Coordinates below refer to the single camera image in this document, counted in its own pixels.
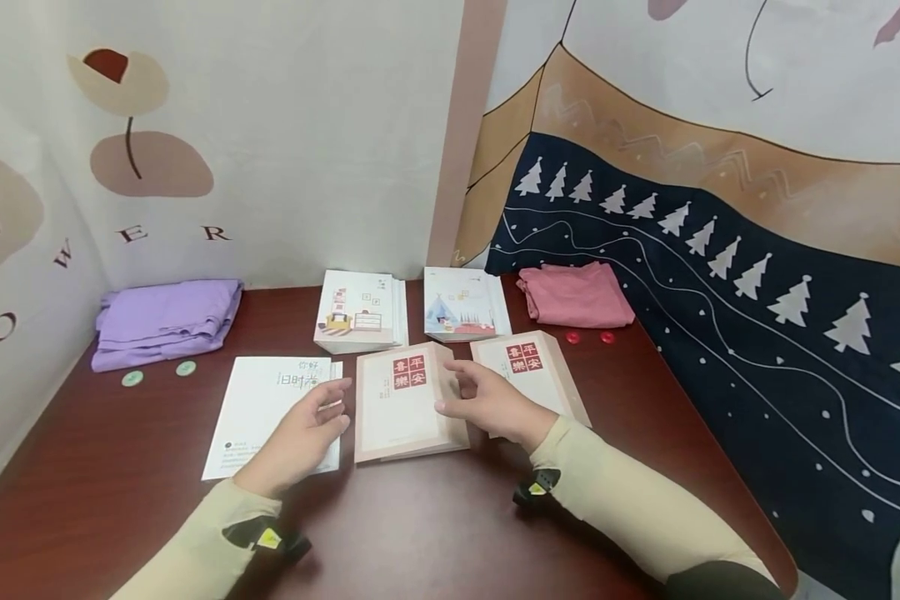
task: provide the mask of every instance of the hand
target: hand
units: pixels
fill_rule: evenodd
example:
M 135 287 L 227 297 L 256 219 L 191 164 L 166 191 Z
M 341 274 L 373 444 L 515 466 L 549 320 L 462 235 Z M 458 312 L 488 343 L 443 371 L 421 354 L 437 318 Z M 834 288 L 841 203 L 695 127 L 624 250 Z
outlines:
M 469 360 L 444 365 L 457 374 L 462 400 L 435 405 L 444 417 L 464 418 L 487 433 L 503 436 L 533 453 L 549 434 L 557 413 L 521 394 L 511 382 L 489 368 Z
M 277 498 L 309 475 L 328 453 L 330 444 L 350 425 L 342 402 L 323 410 L 320 407 L 342 400 L 352 381 L 349 377 L 334 379 L 307 392 L 280 419 L 264 447 L 233 476 L 233 481 L 250 493 Z

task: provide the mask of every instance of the white book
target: white book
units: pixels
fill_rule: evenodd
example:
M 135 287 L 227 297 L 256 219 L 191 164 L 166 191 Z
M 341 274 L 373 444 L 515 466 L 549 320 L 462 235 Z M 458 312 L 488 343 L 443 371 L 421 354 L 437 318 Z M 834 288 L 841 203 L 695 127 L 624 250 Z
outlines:
M 423 331 L 440 342 L 509 335 L 511 323 L 500 277 L 474 269 L 423 270 Z
M 280 419 L 313 386 L 342 377 L 343 362 L 330 362 L 329 358 L 237 357 L 200 479 L 231 478 L 253 458 Z M 340 440 L 337 439 L 314 473 L 338 468 Z
M 473 360 L 500 373 L 533 402 L 590 426 L 580 392 L 557 339 L 528 331 L 470 343 Z
M 327 271 L 313 341 L 331 354 L 406 346 L 406 283 L 386 273 Z
M 435 342 L 357 358 L 357 463 L 470 448 L 467 424 L 433 409 L 457 397 L 443 367 L 452 358 Z

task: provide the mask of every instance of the purple folded cloth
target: purple folded cloth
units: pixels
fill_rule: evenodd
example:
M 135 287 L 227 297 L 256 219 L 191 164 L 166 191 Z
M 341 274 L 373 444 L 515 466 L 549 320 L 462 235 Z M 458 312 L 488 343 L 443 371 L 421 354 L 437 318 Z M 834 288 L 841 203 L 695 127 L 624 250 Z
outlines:
M 97 316 L 97 373 L 210 353 L 223 346 L 240 305 L 237 279 L 200 279 L 110 292 Z

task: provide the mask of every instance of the yellow warning label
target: yellow warning label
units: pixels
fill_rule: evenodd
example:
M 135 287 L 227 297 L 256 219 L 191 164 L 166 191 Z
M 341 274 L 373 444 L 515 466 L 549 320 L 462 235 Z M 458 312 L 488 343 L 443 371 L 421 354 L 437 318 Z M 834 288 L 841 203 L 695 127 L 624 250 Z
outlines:
M 260 539 L 257 539 L 257 545 L 262 546 L 263 548 L 276 550 L 280 545 L 280 536 L 276 535 L 275 531 L 267 527 L 260 535 Z

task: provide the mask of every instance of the tent illustration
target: tent illustration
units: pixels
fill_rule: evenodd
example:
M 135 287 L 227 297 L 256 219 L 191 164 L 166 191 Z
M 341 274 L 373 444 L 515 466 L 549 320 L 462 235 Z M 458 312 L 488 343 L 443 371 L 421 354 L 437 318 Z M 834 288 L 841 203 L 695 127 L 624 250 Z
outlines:
M 460 320 L 453 314 L 450 307 L 443 301 L 440 295 L 437 295 L 435 301 L 430 304 L 427 314 L 424 318 L 428 329 L 443 328 L 448 331 L 460 326 Z

